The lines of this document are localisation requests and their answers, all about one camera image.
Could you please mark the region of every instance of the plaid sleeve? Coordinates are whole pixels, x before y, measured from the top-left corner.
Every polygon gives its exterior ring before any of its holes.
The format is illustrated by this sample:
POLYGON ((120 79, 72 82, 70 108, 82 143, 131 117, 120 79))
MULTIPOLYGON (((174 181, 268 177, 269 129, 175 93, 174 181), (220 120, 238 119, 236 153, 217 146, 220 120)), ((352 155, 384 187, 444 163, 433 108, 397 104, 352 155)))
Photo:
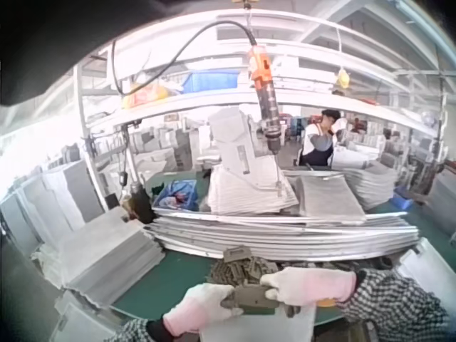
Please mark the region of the plaid sleeve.
POLYGON ((413 279, 366 269, 352 297, 338 303, 349 321, 372 321, 381 341, 449 341, 449 320, 440 300, 413 279))
POLYGON ((147 332, 147 319, 133 319, 105 342, 154 342, 147 332))

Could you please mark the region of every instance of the stack of metal sheets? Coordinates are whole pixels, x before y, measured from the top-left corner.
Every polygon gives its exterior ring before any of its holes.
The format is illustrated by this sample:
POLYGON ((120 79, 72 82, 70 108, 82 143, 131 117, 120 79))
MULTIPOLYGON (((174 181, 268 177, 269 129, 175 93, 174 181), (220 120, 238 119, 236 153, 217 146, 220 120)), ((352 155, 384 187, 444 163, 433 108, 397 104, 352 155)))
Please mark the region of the stack of metal sheets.
POLYGON ((296 195, 283 172, 277 169, 273 158, 257 158, 255 161, 261 176, 242 177, 227 170, 223 165, 213 168, 207 204, 215 214, 261 214, 279 212, 298 204, 296 195), (280 190, 277 187, 277 175, 280 190))
POLYGON ((351 191, 366 210, 377 207, 393 197, 395 182, 398 179, 394 169, 372 161, 364 170, 344 169, 343 173, 351 191))
POLYGON ((427 208, 449 235, 456 233, 456 175, 443 170, 434 179, 427 196, 427 208))
POLYGON ((348 187, 342 174, 298 177, 295 191, 299 196, 299 214, 312 219, 332 222, 358 222, 366 220, 363 208, 348 187))
POLYGON ((163 259, 139 221, 124 223, 116 207, 61 242, 63 285, 99 307, 111 305, 163 259))
POLYGON ((242 217, 160 210, 150 233, 171 250, 222 258, 225 249, 247 246, 272 261, 366 259, 402 251, 418 230, 400 215, 369 214, 362 224, 308 217, 242 217))

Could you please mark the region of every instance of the metal shelf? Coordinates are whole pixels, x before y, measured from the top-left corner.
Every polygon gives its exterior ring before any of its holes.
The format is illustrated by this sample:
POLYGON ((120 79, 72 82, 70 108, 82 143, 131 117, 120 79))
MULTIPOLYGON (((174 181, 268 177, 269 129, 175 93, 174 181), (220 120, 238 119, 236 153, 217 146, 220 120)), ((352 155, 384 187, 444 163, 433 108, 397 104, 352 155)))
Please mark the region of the metal shelf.
MULTIPOLYGON (((433 138, 437 136, 437 132, 432 128, 414 121, 403 114, 352 98, 303 90, 282 89, 276 89, 276 96, 278 103, 281 105, 302 105, 315 108, 343 110, 397 123, 425 133, 433 138)), ((241 103, 258 103, 255 90, 226 89, 177 95, 164 100, 139 105, 138 107, 128 110, 120 110, 116 114, 91 123, 88 125, 88 128, 117 127, 130 121, 151 118, 167 113, 175 113, 212 105, 239 105, 241 103)))

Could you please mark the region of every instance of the glove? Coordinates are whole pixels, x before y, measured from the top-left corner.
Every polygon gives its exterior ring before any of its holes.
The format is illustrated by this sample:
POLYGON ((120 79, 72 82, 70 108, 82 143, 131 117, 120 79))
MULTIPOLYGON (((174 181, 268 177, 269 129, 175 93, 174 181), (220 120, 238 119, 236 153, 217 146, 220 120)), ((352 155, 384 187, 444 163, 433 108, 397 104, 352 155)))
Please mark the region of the glove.
POLYGON ((345 130, 347 128, 347 124, 347 119, 340 118, 331 126, 331 131, 337 133, 339 130, 345 130))
POLYGON ((231 285, 200 284, 187 290, 183 300, 163 316, 165 328, 178 337, 215 321, 242 315, 239 308, 222 308, 220 302, 234 290, 231 285))
POLYGON ((260 284, 273 287, 265 293, 268 299, 304 306, 322 299, 346 301, 355 290, 356 275, 331 269, 286 267, 262 276, 260 284))

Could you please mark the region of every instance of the white shirt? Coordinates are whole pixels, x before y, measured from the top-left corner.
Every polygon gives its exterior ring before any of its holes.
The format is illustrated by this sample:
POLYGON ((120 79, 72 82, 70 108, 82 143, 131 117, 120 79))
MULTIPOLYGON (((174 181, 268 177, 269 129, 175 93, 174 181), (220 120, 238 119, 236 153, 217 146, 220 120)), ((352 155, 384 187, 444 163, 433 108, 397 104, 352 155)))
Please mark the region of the white shirt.
MULTIPOLYGON (((323 135, 323 131, 320 128, 320 124, 318 123, 313 123, 311 125, 308 125, 304 131, 304 137, 303 137, 303 147, 299 150, 298 157, 300 155, 307 155, 313 150, 315 150, 314 144, 311 142, 311 136, 312 135, 323 135)), ((337 137, 336 135, 333 135, 333 146, 336 146, 337 143, 337 137)))

